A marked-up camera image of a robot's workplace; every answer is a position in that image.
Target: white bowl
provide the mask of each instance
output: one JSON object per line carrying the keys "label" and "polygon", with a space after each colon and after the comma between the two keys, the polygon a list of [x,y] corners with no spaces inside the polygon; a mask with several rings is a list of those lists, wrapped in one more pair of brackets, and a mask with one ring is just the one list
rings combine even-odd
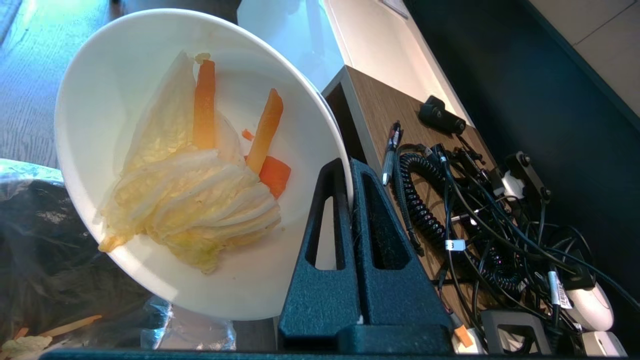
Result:
{"label": "white bowl", "polygon": [[[100,209],[122,169],[143,107],[181,50],[192,56],[211,53],[217,109],[238,133],[256,129],[270,88],[282,96],[285,110],[270,150],[292,169],[279,200],[282,226],[255,245],[224,253],[211,275],[179,262],[146,236],[109,255],[144,287],[186,309],[231,320],[276,316],[320,169],[342,159],[350,204],[353,183],[335,119],[317,90],[249,32],[210,15],[161,9],[122,17],[94,34],[69,65],[56,103],[56,145],[69,195],[101,242]],[[248,151],[250,143],[241,141]],[[331,219],[331,211],[332,206],[325,209],[325,219]],[[335,266],[332,233],[322,232],[319,268]]]}

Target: white wall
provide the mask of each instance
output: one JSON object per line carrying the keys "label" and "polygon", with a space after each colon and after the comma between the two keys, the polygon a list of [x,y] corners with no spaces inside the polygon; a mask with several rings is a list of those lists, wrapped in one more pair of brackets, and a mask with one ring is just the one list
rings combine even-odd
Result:
{"label": "white wall", "polygon": [[640,2],[530,2],[640,116]]}

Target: carrot stick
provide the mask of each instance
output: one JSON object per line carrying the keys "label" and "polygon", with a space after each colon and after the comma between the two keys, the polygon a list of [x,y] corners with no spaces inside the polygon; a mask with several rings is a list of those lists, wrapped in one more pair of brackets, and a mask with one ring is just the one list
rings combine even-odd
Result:
{"label": "carrot stick", "polygon": [[98,320],[99,318],[102,318],[102,315],[89,316],[88,318],[84,318],[82,320],[78,320],[76,322],[68,323],[66,325],[62,325],[61,327],[57,327],[55,329],[51,329],[49,331],[45,331],[45,332],[41,333],[40,336],[43,336],[43,337],[50,336],[50,337],[53,338],[54,336],[66,334],[66,333],[68,333],[70,331],[73,331],[73,330],[76,330],[76,329],[80,329],[83,326],[87,326],[90,323]]}
{"label": "carrot stick", "polygon": [[198,84],[193,101],[193,144],[199,149],[216,147],[214,135],[214,98],[216,95],[216,64],[204,60],[198,71]]}
{"label": "carrot stick", "polygon": [[287,188],[287,182],[291,175],[291,168],[282,161],[267,156],[260,170],[260,181],[269,187],[274,198],[279,198]]}
{"label": "carrot stick", "polygon": [[282,98],[278,95],[276,89],[271,89],[267,104],[264,106],[264,111],[258,123],[258,130],[255,132],[255,139],[253,139],[251,150],[249,150],[249,155],[246,159],[246,165],[256,174],[260,174],[260,169],[264,159],[267,157],[273,135],[275,135],[280,124],[283,110]]}
{"label": "carrot stick", "polygon": [[249,141],[252,141],[255,138],[255,136],[251,134],[251,131],[247,129],[242,130],[242,137]]}
{"label": "carrot stick", "polygon": [[19,338],[25,336],[27,334],[27,332],[29,332],[29,328],[28,327],[23,327],[20,330],[18,330],[18,332],[15,333],[15,336],[13,337],[14,340],[18,340]]}

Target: clear plastic bag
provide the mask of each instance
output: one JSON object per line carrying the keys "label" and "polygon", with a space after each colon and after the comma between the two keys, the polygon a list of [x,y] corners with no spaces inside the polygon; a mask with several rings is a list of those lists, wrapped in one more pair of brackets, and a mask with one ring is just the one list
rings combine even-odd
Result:
{"label": "clear plastic bag", "polygon": [[150,349],[170,343],[165,337],[170,333],[184,340],[180,348],[235,348],[231,322],[204,318],[199,321],[207,326],[189,327],[174,311],[188,314],[151,294],[97,250],[59,170],[0,160],[0,343],[21,327],[34,336],[102,315],[55,337],[51,346]]}

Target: pen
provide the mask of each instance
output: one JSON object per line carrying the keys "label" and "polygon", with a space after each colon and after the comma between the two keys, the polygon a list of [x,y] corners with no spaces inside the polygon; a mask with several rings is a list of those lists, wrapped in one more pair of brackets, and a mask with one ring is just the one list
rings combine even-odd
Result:
{"label": "pen", "polygon": [[396,121],[389,130],[385,162],[382,164],[382,186],[386,186],[391,180],[391,173],[394,170],[394,157],[403,132],[404,130],[400,130],[400,121]]}

